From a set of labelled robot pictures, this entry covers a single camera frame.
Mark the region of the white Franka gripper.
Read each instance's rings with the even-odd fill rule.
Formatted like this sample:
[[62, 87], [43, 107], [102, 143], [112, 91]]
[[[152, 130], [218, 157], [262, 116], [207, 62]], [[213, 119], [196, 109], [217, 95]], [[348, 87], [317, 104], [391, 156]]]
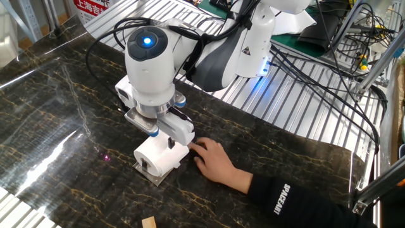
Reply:
[[162, 83], [142, 82], [132, 85], [129, 76], [124, 76], [115, 89], [119, 98], [128, 108], [125, 118], [149, 136], [156, 137], [164, 132], [168, 135], [168, 147], [173, 149], [175, 142], [184, 146], [195, 136], [192, 120], [179, 108], [186, 98], [175, 90], [173, 82], [162, 89]]

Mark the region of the person's bare hand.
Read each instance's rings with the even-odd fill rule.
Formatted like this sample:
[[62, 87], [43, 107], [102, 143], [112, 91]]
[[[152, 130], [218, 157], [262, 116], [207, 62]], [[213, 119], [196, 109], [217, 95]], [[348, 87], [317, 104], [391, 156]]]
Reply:
[[200, 137], [196, 143], [191, 142], [188, 147], [199, 155], [194, 161], [203, 176], [247, 194], [252, 174], [235, 168], [220, 143], [207, 137]]

